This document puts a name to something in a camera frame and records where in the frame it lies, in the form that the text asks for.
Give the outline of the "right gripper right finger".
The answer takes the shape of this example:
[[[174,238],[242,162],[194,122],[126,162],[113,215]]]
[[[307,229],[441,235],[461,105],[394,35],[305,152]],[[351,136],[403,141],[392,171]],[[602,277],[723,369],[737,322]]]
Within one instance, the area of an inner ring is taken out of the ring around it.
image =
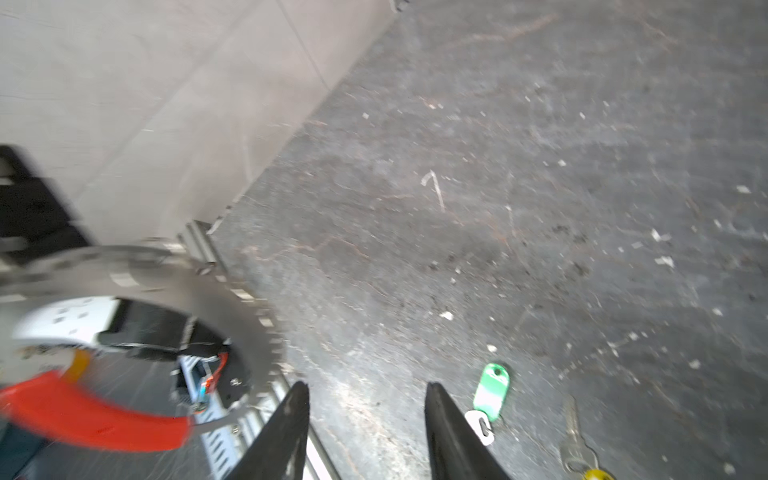
[[[427,384],[424,414],[432,479],[511,479],[440,383]]]

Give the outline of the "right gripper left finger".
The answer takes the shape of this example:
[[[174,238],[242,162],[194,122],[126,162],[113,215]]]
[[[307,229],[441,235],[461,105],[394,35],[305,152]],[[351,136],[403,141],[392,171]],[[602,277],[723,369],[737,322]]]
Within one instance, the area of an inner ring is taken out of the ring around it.
[[[227,480],[303,478],[310,424],[310,393],[296,382]]]

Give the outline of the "green key tag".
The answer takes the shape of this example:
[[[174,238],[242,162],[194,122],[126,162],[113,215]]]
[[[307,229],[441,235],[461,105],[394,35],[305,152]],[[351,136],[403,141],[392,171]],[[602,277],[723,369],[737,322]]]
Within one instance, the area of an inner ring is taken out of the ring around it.
[[[501,417],[511,380],[511,374],[504,365],[486,364],[474,393],[472,408],[464,414],[470,429],[485,447],[495,441],[493,424]]]

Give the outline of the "yellow key tag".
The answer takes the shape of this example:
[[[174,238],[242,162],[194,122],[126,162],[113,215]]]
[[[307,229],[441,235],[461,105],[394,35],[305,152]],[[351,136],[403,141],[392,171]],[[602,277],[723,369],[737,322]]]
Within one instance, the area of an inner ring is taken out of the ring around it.
[[[590,448],[580,431],[578,408],[575,398],[566,395],[563,403],[565,437],[559,447],[560,462],[569,479],[614,480],[612,474],[602,469],[596,452]]]

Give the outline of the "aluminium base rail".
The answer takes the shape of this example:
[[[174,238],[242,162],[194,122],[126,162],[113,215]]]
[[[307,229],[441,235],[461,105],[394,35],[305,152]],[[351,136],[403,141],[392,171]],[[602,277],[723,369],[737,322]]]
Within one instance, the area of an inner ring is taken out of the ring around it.
[[[187,223],[180,234],[180,241],[191,255],[208,262],[219,260],[209,232],[212,226],[197,220]],[[237,423],[201,437],[202,448],[211,467],[213,479],[227,478],[242,461],[253,442],[262,435],[265,425],[277,412],[279,404],[287,397],[289,381],[282,374],[272,383],[269,395],[256,402],[256,407],[241,417]],[[338,479],[340,474],[327,449],[320,441],[311,424],[306,428],[303,472],[300,479]]]

